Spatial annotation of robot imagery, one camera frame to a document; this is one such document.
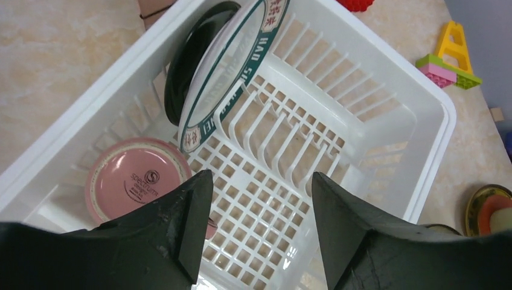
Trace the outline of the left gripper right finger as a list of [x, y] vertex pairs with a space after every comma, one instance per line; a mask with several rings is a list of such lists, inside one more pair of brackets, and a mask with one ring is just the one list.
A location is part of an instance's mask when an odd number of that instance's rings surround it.
[[312, 201], [328, 289], [510, 289], [511, 232], [442, 233], [395, 217], [321, 172]]

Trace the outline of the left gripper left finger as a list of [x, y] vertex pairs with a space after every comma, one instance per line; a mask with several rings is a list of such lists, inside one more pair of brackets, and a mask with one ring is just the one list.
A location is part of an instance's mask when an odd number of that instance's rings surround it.
[[213, 197], [203, 170], [175, 190], [92, 230], [57, 234], [1, 224], [2, 289], [190, 289]]

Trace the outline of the pink mug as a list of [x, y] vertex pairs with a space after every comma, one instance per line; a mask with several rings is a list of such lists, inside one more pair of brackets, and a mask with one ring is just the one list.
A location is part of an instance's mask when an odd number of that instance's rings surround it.
[[190, 179], [187, 160], [172, 144], [137, 137], [108, 148], [88, 173], [85, 201], [100, 226], [172, 192]]

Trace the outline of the white plastic dish rack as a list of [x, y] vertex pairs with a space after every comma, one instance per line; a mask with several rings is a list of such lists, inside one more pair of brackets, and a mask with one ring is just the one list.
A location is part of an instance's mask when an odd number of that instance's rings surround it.
[[[176, 4], [1, 176], [1, 220], [96, 227], [87, 175], [133, 137], [179, 145], [167, 68], [210, 1]], [[325, 289], [313, 172], [415, 223], [455, 127], [450, 97], [333, 1], [290, 1], [254, 78], [187, 155], [213, 172], [217, 233], [197, 289]]]

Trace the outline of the black plate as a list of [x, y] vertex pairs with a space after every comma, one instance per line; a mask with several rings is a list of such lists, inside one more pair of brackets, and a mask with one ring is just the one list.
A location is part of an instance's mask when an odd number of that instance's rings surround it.
[[240, 4], [234, 1], [212, 6], [192, 26], [178, 48], [167, 71], [164, 89], [164, 109], [171, 124], [179, 125], [190, 83], [206, 49], [239, 9]]

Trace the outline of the white plate green rim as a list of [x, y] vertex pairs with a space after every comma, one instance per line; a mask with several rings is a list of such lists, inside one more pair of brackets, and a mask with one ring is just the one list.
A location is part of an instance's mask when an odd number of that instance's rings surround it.
[[214, 114], [226, 115], [243, 85], [269, 52], [290, 1], [248, 1], [209, 45], [191, 80], [179, 121], [179, 147], [191, 153], [215, 131]]

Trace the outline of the dark bowl beige inside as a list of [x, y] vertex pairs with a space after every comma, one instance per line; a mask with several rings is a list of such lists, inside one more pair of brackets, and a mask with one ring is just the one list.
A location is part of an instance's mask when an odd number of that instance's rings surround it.
[[425, 227], [425, 228], [429, 228], [429, 229], [437, 231], [437, 232], [440, 232], [440, 233], [454, 234], [457, 236], [462, 236], [462, 234], [459, 231], [457, 231], [456, 229], [454, 229], [448, 225], [444, 225], [444, 224], [422, 224], [421, 226]]

